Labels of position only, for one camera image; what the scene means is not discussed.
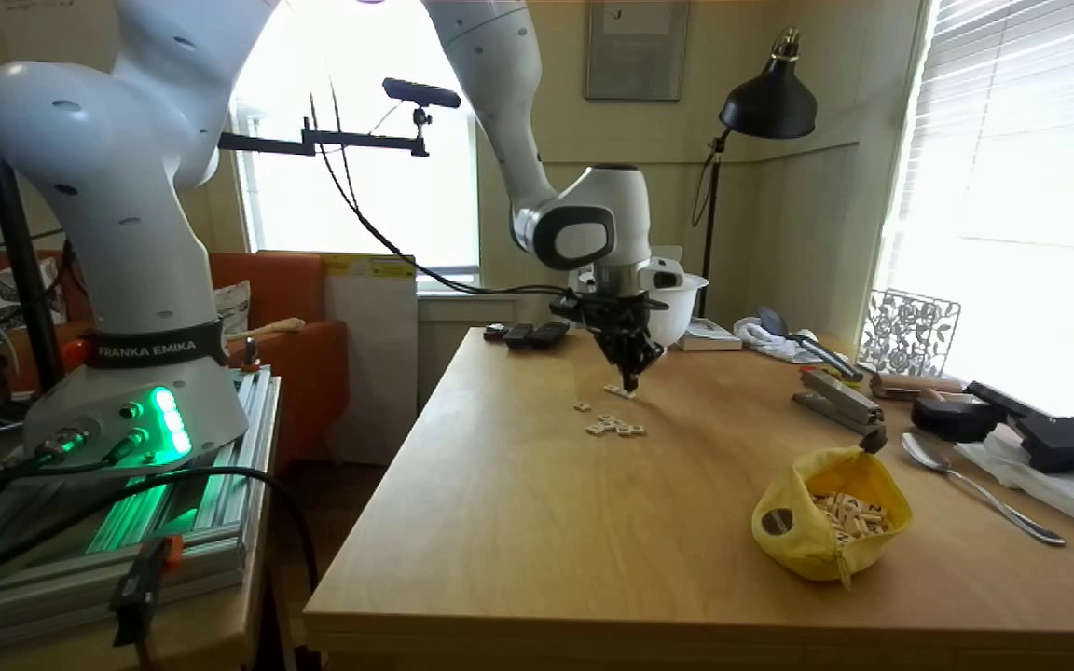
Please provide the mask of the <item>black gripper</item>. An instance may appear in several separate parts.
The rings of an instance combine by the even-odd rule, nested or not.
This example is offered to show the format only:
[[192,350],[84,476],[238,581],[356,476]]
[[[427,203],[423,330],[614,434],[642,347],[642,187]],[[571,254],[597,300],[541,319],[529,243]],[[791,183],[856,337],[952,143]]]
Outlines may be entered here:
[[650,294],[561,290],[551,312],[582,325],[636,393],[663,347],[650,337]]

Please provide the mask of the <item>white franka robot arm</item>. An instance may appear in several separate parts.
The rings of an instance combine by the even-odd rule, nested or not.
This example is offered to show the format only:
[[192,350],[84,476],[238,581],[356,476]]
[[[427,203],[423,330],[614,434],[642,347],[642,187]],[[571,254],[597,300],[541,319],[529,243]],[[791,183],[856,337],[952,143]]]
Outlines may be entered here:
[[[550,270],[597,278],[562,309],[624,380],[638,380],[660,358],[650,331],[644,176],[594,163],[571,187],[550,183],[529,127],[541,44],[525,0],[423,4],[503,173],[515,245]],[[91,434],[113,449],[138,424],[133,403],[148,393],[173,399],[192,450],[243,437],[209,258],[182,194],[218,173],[232,85],[274,8],[120,0],[113,66],[0,66],[0,158],[62,223],[94,309],[91,362],[31,406],[26,443]]]

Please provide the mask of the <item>aluminium extrusion robot base frame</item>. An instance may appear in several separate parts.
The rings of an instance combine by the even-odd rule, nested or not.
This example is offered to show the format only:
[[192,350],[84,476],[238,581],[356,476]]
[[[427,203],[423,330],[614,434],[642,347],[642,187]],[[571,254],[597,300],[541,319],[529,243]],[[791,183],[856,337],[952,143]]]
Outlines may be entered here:
[[200,481],[152,484],[122,498],[122,481],[18,481],[0,489],[0,644],[41,629],[107,619],[133,557],[181,541],[181,562],[162,581],[163,599],[232,590],[256,541],[274,463],[279,376],[248,372],[243,442],[200,463]]

